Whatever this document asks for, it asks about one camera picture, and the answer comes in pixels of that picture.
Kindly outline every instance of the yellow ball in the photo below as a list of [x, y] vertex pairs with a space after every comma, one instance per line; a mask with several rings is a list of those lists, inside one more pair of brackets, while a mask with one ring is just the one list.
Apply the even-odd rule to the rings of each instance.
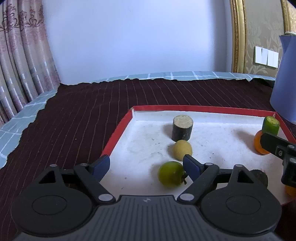
[[183, 161], [186, 155], [192, 155], [192, 147], [188, 141], [179, 140], [173, 146], [173, 157], [179, 161]]

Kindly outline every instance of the switch panel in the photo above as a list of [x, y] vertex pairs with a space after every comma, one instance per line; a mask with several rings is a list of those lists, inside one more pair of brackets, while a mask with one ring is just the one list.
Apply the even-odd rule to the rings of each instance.
[[255, 63], [278, 68], [279, 53], [255, 46]]

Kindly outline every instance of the orange fruit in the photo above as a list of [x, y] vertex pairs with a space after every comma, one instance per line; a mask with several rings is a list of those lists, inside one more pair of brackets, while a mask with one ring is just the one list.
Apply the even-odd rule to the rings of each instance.
[[296, 196], [296, 188], [285, 185], [285, 191], [292, 197]]
[[270, 152], [264, 150], [260, 144], [260, 138], [262, 136], [263, 132], [262, 130], [258, 131], [254, 137], [254, 147], [256, 151], [258, 151], [260, 154], [266, 155], [269, 154]]

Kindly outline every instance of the light blue checkered sheet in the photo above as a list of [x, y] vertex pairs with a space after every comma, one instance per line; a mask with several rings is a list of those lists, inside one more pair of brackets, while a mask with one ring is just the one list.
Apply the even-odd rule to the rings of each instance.
[[[187, 71], [187, 72], [163, 72], [151, 74], [134, 74], [128, 76], [119, 76], [114, 78], [92, 81], [90, 83], [99, 83], [102, 81], [124, 80], [124, 79], [156, 79], [164, 78], [169, 80], [207, 80], [207, 79], [226, 79], [226, 80], [243, 80], [251, 81], [253, 78], [262, 78], [265, 80], [275, 80], [273, 77], [254, 75], [254, 74], [239, 74], [230, 72], [211, 72], [211, 71]], [[24, 129], [33, 122], [37, 112], [44, 109], [47, 100], [55, 96], [57, 90], [52, 90], [39, 95], [35, 100], [25, 105], [9, 122], [5, 123], [0, 129], [0, 168], [4, 167], [7, 161], [7, 156], [17, 147], [20, 137]]]

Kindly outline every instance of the cork cylinder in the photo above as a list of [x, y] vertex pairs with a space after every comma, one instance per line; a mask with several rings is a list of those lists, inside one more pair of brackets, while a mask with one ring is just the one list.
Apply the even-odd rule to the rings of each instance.
[[172, 140], [185, 140], [190, 139], [193, 127], [193, 120], [188, 115], [178, 115], [173, 120], [173, 133]]

